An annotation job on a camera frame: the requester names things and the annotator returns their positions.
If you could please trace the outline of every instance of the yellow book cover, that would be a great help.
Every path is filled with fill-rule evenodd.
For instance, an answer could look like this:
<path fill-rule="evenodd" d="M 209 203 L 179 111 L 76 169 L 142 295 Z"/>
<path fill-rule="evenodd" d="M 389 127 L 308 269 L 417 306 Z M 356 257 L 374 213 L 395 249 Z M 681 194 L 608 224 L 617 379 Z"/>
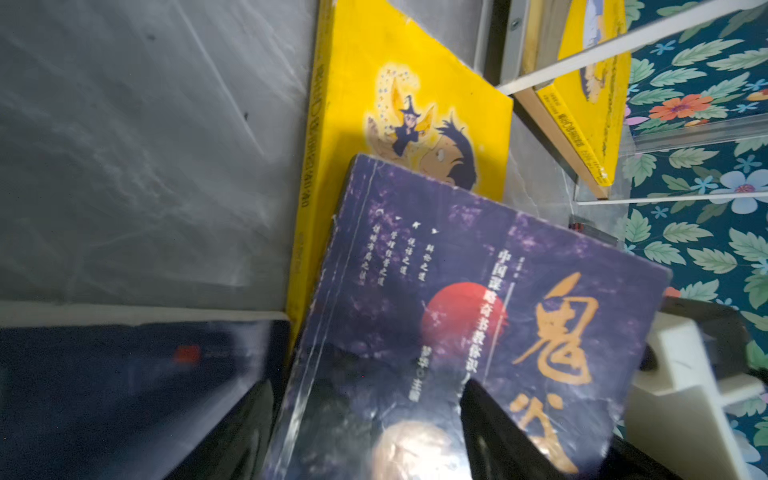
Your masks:
<path fill-rule="evenodd" d="M 379 156 L 501 200 L 511 98 L 386 0 L 321 0 L 286 311 L 294 338 L 349 162 Z"/>
<path fill-rule="evenodd" d="M 570 57 L 626 31 L 623 0 L 573 0 L 558 58 Z M 614 182 L 631 62 L 631 54 L 623 53 L 572 71 L 537 90 L 602 187 Z"/>

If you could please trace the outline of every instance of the book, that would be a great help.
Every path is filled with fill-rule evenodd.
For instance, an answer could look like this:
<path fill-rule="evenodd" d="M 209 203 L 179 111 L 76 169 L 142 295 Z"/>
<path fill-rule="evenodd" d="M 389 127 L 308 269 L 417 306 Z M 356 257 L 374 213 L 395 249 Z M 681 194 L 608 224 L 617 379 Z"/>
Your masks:
<path fill-rule="evenodd" d="M 3 318 L 56 320 L 57 306 L 9 304 L 0 308 Z M 58 307 L 60 319 L 76 321 L 79 312 L 92 323 L 103 309 L 108 321 L 135 308 L 132 323 L 152 321 L 164 310 L 175 321 L 174 311 L 185 310 L 90 307 Z M 211 312 L 213 321 L 206 322 L 0 329 L 0 478 L 162 480 L 252 398 L 249 392 L 263 391 L 262 382 L 282 393 L 287 320 L 278 314 L 217 321 Z M 247 432 L 227 429 L 249 442 L 256 429 L 269 435 L 273 419 L 271 401 L 252 406 L 260 412 L 241 424 Z M 215 443 L 234 447 L 226 437 L 218 435 Z M 232 458 L 235 451 L 219 455 L 216 468 L 208 462 L 196 472 L 234 471 L 242 458 Z"/>
<path fill-rule="evenodd" d="M 555 13 L 542 20 L 546 26 L 541 27 L 542 38 L 535 49 L 536 69 L 627 31 L 623 1 L 550 3 Z M 556 50 L 553 45 L 557 42 L 560 46 Z M 524 73 L 528 73 L 525 69 L 530 63 L 530 59 L 524 61 Z M 571 148 L 562 141 L 553 140 L 553 144 L 598 198 L 607 196 L 602 187 L 611 186 L 615 179 L 630 70 L 631 54 L 626 52 L 515 94 L 548 137 L 552 136 L 554 121 Z M 551 120 L 543 118 L 545 112 Z"/>
<path fill-rule="evenodd" d="M 286 305 L 294 333 L 355 154 L 501 200 L 511 116 L 511 98 L 386 0 L 322 0 Z"/>
<path fill-rule="evenodd" d="M 359 155 L 265 478 L 469 478 L 458 403 L 470 378 L 556 467 L 594 474 L 669 278 Z"/>

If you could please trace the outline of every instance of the gray wall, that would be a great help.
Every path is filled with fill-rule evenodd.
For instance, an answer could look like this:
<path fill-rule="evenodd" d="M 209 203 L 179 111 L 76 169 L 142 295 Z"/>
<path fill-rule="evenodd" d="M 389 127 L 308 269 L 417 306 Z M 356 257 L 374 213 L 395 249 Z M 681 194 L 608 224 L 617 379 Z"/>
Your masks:
<path fill-rule="evenodd" d="M 471 64 L 479 0 L 393 3 Z M 313 0 L 3 2 L 0 296 L 281 310 L 315 20 Z"/>

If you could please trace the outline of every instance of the white shelf frame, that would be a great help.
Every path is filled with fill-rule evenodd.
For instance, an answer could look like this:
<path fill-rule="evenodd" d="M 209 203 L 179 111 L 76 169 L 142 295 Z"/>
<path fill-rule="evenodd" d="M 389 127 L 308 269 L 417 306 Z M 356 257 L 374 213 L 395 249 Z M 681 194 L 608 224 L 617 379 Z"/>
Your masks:
<path fill-rule="evenodd" d="M 670 15 L 665 18 L 651 22 L 639 28 L 635 28 L 628 33 L 619 35 L 604 43 L 595 45 L 582 52 L 563 58 L 552 65 L 540 70 L 533 71 L 530 74 L 513 78 L 496 87 L 505 95 L 512 95 L 516 92 L 534 87 L 535 85 L 546 81 L 554 80 L 567 73 L 586 67 L 593 63 L 603 61 L 607 58 L 619 55 L 626 51 L 633 51 L 645 45 L 649 45 L 656 40 L 660 40 L 679 31 L 687 30 L 696 25 L 715 20 L 716 18 L 728 15 L 738 10 L 749 10 L 759 7 L 768 0 L 705 0 L 699 5 L 695 5 L 683 12 Z M 734 194 L 705 194 L 689 195 L 685 200 L 709 200 L 712 197 L 719 198 L 741 198 L 741 197 L 766 197 L 768 191 L 756 191 Z M 659 203 L 678 201 L 679 197 L 674 198 L 627 198 L 616 200 L 586 200 L 574 202 L 578 205 L 612 205 L 612 204 L 639 204 L 639 203 Z"/>

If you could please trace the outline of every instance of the chinese characters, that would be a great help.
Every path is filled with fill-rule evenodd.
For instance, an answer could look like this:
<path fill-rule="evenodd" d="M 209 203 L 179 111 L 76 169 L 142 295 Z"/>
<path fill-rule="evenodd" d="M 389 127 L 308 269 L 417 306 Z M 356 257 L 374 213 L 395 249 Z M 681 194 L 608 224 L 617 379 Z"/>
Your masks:
<path fill-rule="evenodd" d="M 422 355 L 419 357 L 416 368 L 416 377 L 411 382 L 411 392 L 408 394 L 408 400 L 411 402 L 418 402 L 419 397 L 422 395 L 422 384 L 424 377 L 427 374 L 427 368 L 429 367 L 429 356 L 432 355 L 432 347 L 424 345 L 422 347 Z"/>
<path fill-rule="evenodd" d="M 362 265 L 360 265 L 360 274 L 358 275 L 359 285 L 366 284 L 368 271 L 371 268 L 371 262 L 373 260 L 373 249 L 376 248 L 376 241 L 379 239 L 379 232 L 381 231 L 381 229 L 382 229 L 381 224 L 377 223 L 372 228 L 373 233 L 371 233 L 370 237 L 368 237 L 368 245 L 366 245 L 366 249 L 368 251 L 366 251 L 365 256 L 362 258 Z"/>
<path fill-rule="evenodd" d="M 498 259 L 493 266 L 491 279 L 488 281 L 488 289 L 483 296 L 483 304 L 480 306 L 480 316 L 478 317 L 477 328 L 472 333 L 472 343 L 469 345 L 469 355 L 467 357 L 467 363 L 465 370 L 467 373 L 477 373 L 478 365 L 480 362 L 480 356 L 482 355 L 482 347 L 485 343 L 485 333 L 488 331 L 488 325 L 490 323 L 491 313 L 493 313 L 494 302 L 496 301 L 496 292 L 502 288 L 502 281 L 504 275 L 507 273 L 507 262 L 512 258 L 512 255 L 506 250 L 502 250 L 498 254 Z M 518 269 L 522 265 L 524 260 L 521 257 L 518 262 Z"/>
<path fill-rule="evenodd" d="M 554 393 L 547 394 L 547 403 L 554 409 L 563 409 L 563 399 Z M 544 404 L 541 400 L 536 397 L 529 399 L 525 394 L 521 393 L 514 402 L 509 404 L 509 409 L 514 413 L 518 413 L 522 412 L 526 406 L 528 407 L 528 410 L 518 423 L 520 430 L 525 430 L 533 419 L 538 419 L 538 421 L 541 422 L 541 427 L 544 429 L 544 436 L 530 436 L 529 438 L 531 442 L 533 442 L 533 444 L 536 445 L 536 448 L 546 455 L 547 458 L 549 458 L 549 461 L 552 462 L 552 465 L 561 472 L 578 473 L 578 468 L 576 468 L 576 465 L 574 465 L 571 459 L 565 454 L 562 445 L 560 445 L 558 435 L 555 433 L 552 423 L 549 421 L 549 417 L 544 413 Z"/>
<path fill-rule="evenodd" d="M 536 306 L 539 340 L 512 364 L 523 362 L 532 353 L 544 347 L 538 355 L 538 369 L 542 375 L 570 385 L 584 385 L 592 381 L 587 367 L 587 356 L 581 349 L 581 334 L 598 311 L 598 301 L 591 296 L 568 296 L 576 287 L 579 278 L 579 272 L 568 276 L 545 296 L 545 300 L 562 297 L 562 305 L 558 310 L 548 312 L 541 303 Z M 573 330 L 568 331 L 566 323 L 576 317 L 576 312 L 571 308 L 572 303 L 583 303 L 584 311 Z M 563 372 L 556 365 L 568 366 L 577 373 Z"/>
<path fill-rule="evenodd" d="M 426 281 L 426 275 L 429 271 L 429 262 L 432 261 L 432 253 L 435 252 L 435 246 L 431 243 L 427 244 L 426 248 L 424 249 L 425 253 L 422 256 L 422 260 L 424 260 L 424 263 L 419 267 L 419 280 L 422 282 Z"/>
<path fill-rule="evenodd" d="M 408 246 L 406 247 L 406 255 L 402 258 L 402 266 L 400 267 L 400 274 L 406 275 L 408 273 L 408 267 L 411 265 L 411 255 L 413 255 L 413 247 L 416 246 L 416 239 L 409 238 Z"/>
<path fill-rule="evenodd" d="M 395 239 L 397 238 L 397 232 L 392 232 L 387 240 L 386 252 L 384 252 L 384 260 L 382 261 L 382 269 L 379 270 L 379 285 L 384 286 L 384 279 L 386 278 L 386 269 L 389 263 L 392 262 L 392 250 L 395 248 Z"/>

